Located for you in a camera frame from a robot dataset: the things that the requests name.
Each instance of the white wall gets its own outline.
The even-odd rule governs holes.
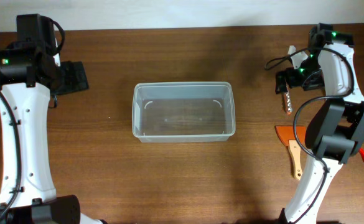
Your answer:
[[[0,31],[39,13],[64,29],[364,22],[364,0],[0,0]]]

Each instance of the plastic bin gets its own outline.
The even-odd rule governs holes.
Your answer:
[[[231,85],[227,82],[137,84],[132,130],[141,142],[226,141],[236,131]]]

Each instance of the orange spatula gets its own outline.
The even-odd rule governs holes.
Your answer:
[[[280,141],[288,147],[288,151],[292,157],[292,163],[294,165],[294,177],[295,179],[300,180],[302,177],[301,147],[299,147],[295,140],[294,130],[292,126],[276,126],[276,132]],[[296,132],[299,140],[301,142],[305,142],[306,128],[304,126],[297,126]]]

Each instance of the wooden handle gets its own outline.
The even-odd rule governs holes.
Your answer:
[[[302,177],[302,168],[301,168],[301,147],[299,147],[296,140],[288,140],[288,151],[292,157],[292,163],[294,164],[294,177],[297,180],[300,180]]]

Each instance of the brown tabletop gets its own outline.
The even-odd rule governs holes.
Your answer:
[[[312,26],[70,31],[63,61],[82,61],[90,89],[60,96],[49,110],[50,170],[57,195],[74,194],[82,212],[109,223],[234,223],[275,219],[294,195],[287,149],[275,125],[292,116],[274,94],[264,63],[307,46]],[[364,94],[364,24],[337,25],[355,41]],[[0,49],[15,40],[0,34]],[[233,88],[236,133],[226,142],[141,143],[132,134],[134,87],[146,82],[225,81]],[[291,90],[297,109],[322,91]],[[308,125],[321,106],[304,110]],[[0,126],[0,187],[2,146]],[[304,165],[306,155],[302,155]],[[360,156],[334,178],[318,220],[364,223]]]

